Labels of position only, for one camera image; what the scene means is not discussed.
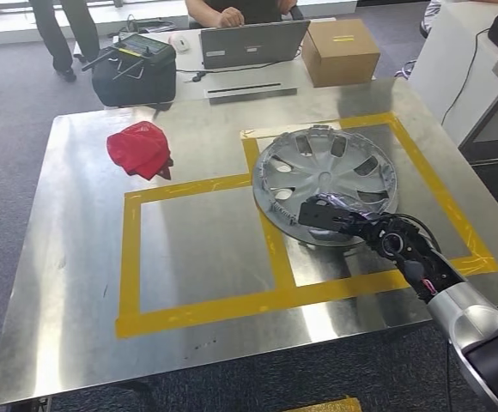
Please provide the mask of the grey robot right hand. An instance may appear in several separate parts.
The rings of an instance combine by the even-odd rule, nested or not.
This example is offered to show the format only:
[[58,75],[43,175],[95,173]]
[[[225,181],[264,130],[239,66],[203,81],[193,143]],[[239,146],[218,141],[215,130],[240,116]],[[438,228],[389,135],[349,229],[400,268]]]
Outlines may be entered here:
[[323,206],[326,210],[332,212],[335,218],[342,220],[361,221],[374,220],[381,216],[373,207],[363,203],[357,197],[337,193],[318,193],[312,200],[317,205]]

